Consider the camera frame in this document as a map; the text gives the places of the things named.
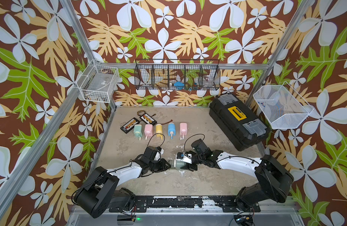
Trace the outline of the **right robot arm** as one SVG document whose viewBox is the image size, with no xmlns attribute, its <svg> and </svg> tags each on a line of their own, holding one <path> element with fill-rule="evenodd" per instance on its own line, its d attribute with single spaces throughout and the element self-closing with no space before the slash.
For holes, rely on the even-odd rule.
<svg viewBox="0 0 347 226">
<path fill-rule="evenodd" d="M 198 165 L 220 170 L 232 170 L 257 179 L 257 183 L 240 189 L 234 199 L 233 207 L 248 211 L 257 203 L 273 200 L 285 203 L 294 177 L 273 156 L 251 158 L 233 155 L 222 150 L 212 151 L 202 139 L 194 141 L 192 151 L 178 153 L 177 160 L 185 162 L 183 169 L 197 170 Z"/>
</svg>

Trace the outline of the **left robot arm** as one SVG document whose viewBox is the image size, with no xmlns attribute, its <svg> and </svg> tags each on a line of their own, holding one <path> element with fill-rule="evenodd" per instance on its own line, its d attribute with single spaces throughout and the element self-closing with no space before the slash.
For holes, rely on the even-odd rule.
<svg viewBox="0 0 347 226">
<path fill-rule="evenodd" d="M 161 147 L 148 146 L 143 154 L 129 164 L 116 169 L 97 167 L 83 185 L 74 192 L 72 202 L 80 206 L 91 217 L 97 218 L 106 209 L 120 213 L 133 212 L 135 194 L 126 188 L 116 188 L 133 179 L 148 176 L 148 173 L 161 173 L 171 168 L 161 155 Z"/>
</svg>

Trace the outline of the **blue pencil sharpener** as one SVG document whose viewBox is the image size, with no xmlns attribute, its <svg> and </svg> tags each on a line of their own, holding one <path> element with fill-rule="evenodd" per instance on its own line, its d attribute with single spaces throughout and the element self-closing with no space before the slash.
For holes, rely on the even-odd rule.
<svg viewBox="0 0 347 226">
<path fill-rule="evenodd" d="M 168 124 L 168 135 L 170 136 L 171 139 L 173 139 L 173 137 L 176 135 L 176 128 L 173 122 L 170 122 Z"/>
</svg>

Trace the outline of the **pink pencil sharpener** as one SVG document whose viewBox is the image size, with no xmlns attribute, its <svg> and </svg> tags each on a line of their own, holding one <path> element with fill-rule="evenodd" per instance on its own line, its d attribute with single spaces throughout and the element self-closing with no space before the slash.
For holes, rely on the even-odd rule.
<svg viewBox="0 0 347 226">
<path fill-rule="evenodd" d="M 187 123 L 181 122 L 180 123 L 180 131 L 179 131 L 180 140 L 184 140 L 184 138 L 187 135 L 187 133 L 188 133 Z"/>
<path fill-rule="evenodd" d="M 144 127 L 144 135 L 145 139 L 147 140 L 149 137 L 153 136 L 153 125 L 152 124 L 146 124 Z"/>
</svg>

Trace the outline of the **yellow pencil sharpener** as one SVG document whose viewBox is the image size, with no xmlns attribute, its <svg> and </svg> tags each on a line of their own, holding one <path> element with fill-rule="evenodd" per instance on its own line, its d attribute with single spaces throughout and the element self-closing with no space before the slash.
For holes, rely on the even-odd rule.
<svg viewBox="0 0 347 226">
<path fill-rule="evenodd" d="M 155 126 L 156 129 L 156 137 L 159 137 L 161 140 L 164 139 L 164 134 L 163 134 L 163 129 L 162 129 L 162 124 L 156 124 Z"/>
</svg>

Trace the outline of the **green pencil sharpener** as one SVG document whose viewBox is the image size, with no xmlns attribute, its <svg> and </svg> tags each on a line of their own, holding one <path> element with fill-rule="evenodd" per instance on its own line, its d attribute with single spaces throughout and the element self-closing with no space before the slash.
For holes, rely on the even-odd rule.
<svg viewBox="0 0 347 226">
<path fill-rule="evenodd" d="M 142 125 L 136 124 L 134 126 L 134 136 L 136 138 L 138 138 L 139 140 L 141 140 L 141 138 L 142 138 Z"/>
<path fill-rule="evenodd" d="M 186 164 L 183 161 L 180 160 L 168 160 L 168 163 L 170 164 L 170 169 L 171 170 L 186 170 Z"/>
</svg>

